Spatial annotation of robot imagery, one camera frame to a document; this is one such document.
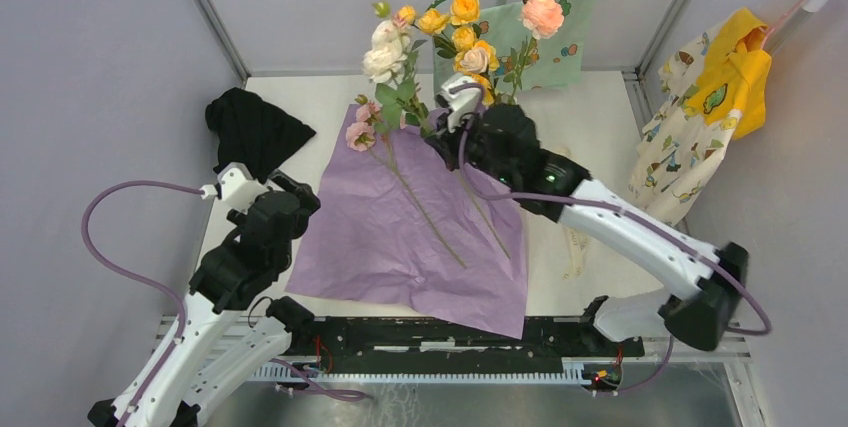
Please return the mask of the single pale pink bud stem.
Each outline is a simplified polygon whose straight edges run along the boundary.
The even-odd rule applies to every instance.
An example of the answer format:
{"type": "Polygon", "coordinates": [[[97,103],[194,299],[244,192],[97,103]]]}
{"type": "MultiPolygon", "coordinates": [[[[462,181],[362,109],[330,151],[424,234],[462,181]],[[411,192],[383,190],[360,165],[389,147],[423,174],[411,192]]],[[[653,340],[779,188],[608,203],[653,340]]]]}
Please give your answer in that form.
{"type": "Polygon", "coordinates": [[[475,46],[459,55],[457,70],[482,75],[497,69],[497,58],[486,46],[475,46]]]}

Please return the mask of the black cloth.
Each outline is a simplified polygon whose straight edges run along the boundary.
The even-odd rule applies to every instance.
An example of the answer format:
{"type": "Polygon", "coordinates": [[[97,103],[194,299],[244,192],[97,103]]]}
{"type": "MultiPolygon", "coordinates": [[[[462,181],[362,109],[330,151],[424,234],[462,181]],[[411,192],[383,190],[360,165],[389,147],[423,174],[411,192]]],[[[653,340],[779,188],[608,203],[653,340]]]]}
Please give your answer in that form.
{"type": "Polygon", "coordinates": [[[205,121],[219,140],[213,171],[219,174],[240,163],[260,182],[316,135],[301,120],[241,88],[231,88],[207,105],[205,121]]]}

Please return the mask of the yellow rose stem bunch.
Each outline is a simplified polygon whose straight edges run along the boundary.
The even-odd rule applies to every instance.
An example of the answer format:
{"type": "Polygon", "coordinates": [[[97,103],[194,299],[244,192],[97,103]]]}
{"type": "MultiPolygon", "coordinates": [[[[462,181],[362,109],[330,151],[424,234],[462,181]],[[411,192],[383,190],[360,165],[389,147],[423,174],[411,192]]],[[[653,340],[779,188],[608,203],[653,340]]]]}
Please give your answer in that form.
{"type": "Polygon", "coordinates": [[[492,77],[500,67],[500,62],[493,45],[483,39],[484,28],[480,20],[481,7],[479,0],[452,0],[446,13],[435,8],[418,14],[409,5],[401,7],[390,19],[401,28],[412,27],[428,36],[434,43],[436,55],[450,61],[453,73],[471,76],[486,89],[483,105],[494,103],[495,88],[492,77]],[[497,69],[491,72],[468,74],[457,70],[459,55],[475,46],[486,46],[497,58],[497,69]]]}

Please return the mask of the purple wrapping paper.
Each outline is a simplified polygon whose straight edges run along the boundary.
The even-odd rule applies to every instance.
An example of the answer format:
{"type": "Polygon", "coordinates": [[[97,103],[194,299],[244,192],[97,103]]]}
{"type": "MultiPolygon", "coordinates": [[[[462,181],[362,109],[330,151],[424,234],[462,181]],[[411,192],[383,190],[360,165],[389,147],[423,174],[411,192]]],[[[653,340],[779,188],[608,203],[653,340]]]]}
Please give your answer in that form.
{"type": "Polygon", "coordinates": [[[470,193],[414,129],[369,152],[339,134],[317,194],[289,292],[522,335],[528,281],[518,208],[470,193]]]}

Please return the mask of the large pink rose stem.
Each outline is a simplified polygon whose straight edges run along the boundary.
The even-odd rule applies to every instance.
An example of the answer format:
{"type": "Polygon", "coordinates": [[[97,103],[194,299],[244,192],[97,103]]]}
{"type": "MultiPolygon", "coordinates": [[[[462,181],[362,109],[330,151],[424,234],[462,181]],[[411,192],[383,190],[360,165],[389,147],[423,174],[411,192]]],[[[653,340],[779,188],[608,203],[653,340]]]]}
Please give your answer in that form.
{"type": "Polygon", "coordinates": [[[509,6],[502,26],[500,100],[513,102],[520,91],[558,85],[572,75],[571,43],[563,37],[572,10],[568,0],[519,0],[509,6]]]}

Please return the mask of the small pink rose stem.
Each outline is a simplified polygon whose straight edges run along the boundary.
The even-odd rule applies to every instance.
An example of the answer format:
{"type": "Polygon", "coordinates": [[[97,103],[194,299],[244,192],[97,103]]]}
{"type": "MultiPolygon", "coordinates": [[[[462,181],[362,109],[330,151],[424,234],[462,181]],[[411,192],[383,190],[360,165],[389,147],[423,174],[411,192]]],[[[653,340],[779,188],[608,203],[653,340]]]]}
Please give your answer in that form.
{"type": "Polygon", "coordinates": [[[407,113],[402,107],[384,106],[360,94],[354,99],[357,105],[354,122],[345,130],[347,146],[357,152],[367,152],[380,165],[387,168],[400,183],[412,205],[426,221],[431,232],[450,256],[462,268],[467,264],[449,245],[436,226],[414,189],[403,175],[394,147],[394,132],[407,127],[407,113]]]}

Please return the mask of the white rose stem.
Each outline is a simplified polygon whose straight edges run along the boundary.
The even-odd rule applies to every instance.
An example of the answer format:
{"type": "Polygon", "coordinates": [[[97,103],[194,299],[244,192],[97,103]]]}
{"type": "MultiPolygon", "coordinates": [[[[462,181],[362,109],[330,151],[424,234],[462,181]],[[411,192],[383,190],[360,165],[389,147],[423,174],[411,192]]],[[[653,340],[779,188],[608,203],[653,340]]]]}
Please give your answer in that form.
{"type": "MultiPolygon", "coordinates": [[[[402,107],[407,113],[407,127],[418,127],[419,135],[428,140],[436,128],[428,119],[431,109],[420,98],[417,60],[422,45],[430,38],[412,27],[398,27],[390,19],[397,10],[392,10],[388,2],[379,1],[373,7],[380,22],[362,61],[364,75],[375,86],[374,96],[368,98],[384,106],[402,107]]],[[[492,82],[495,100],[495,73],[492,82]]]]}

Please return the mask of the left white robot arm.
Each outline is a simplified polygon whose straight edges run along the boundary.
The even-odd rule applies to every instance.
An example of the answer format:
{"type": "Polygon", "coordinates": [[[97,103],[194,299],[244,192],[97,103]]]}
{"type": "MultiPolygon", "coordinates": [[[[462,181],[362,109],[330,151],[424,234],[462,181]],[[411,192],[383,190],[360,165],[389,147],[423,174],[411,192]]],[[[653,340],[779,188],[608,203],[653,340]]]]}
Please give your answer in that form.
{"type": "Polygon", "coordinates": [[[177,307],[175,322],[145,367],[117,397],[96,402],[87,418],[94,426],[201,426],[257,369],[284,352],[302,354],[314,341],[315,316],[290,297],[271,301],[266,314],[213,362],[212,348],[255,299],[293,262],[292,244],[306,232],[321,202],[312,188],[279,170],[265,182],[240,163],[229,164],[213,184],[162,186],[216,199],[226,205],[233,229],[200,265],[181,295],[108,260],[94,246],[89,224],[107,196],[131,187],[124,182],[98,194],[81,223],[84,244],[108,269],[151,286],[177,307]]]}

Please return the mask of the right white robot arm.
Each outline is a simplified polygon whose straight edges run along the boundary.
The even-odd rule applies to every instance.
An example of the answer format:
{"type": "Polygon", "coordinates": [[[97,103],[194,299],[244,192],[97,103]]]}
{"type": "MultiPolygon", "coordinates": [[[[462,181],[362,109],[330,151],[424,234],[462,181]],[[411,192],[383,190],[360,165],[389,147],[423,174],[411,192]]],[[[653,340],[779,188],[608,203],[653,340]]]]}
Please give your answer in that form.
{"type": "Polygon", "coordinates": [[[482,173],[507,189],[476,189],[481,198],[514,201],[584,233],[660,282],[653,292],[594,299],[577,329],[585,352],[602,355],[617,342],[663,333],[710,352],[730,332],[747,292],[748,252],[733,242],[718,248],[699,241],[628,204],[586,168],[542,148],[534,122],[520,107],[444,109],[425,141],[448,169],[482,173]]]}

